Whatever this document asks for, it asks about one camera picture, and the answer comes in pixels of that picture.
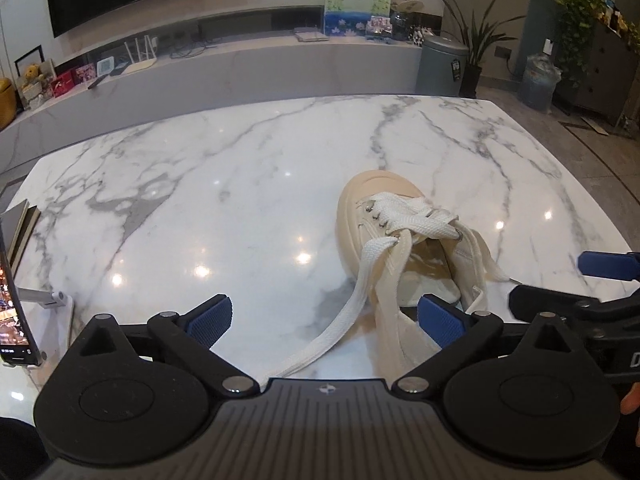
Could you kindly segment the person's hand at edge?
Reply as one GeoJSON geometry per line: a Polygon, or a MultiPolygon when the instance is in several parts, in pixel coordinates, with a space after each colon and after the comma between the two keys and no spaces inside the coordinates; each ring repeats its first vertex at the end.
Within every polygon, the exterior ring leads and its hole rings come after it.
{"type": "MultiPolygon", "coordinates": [[[[640,384],[635,382],[630,390],[620,401],[620,412],[623,415],[630,416],[632,414],[639,414],[640,408],[640,384]]],[[[634,445],[640,448],[640,428],[637,428],[634,435],[634,445]]]]}

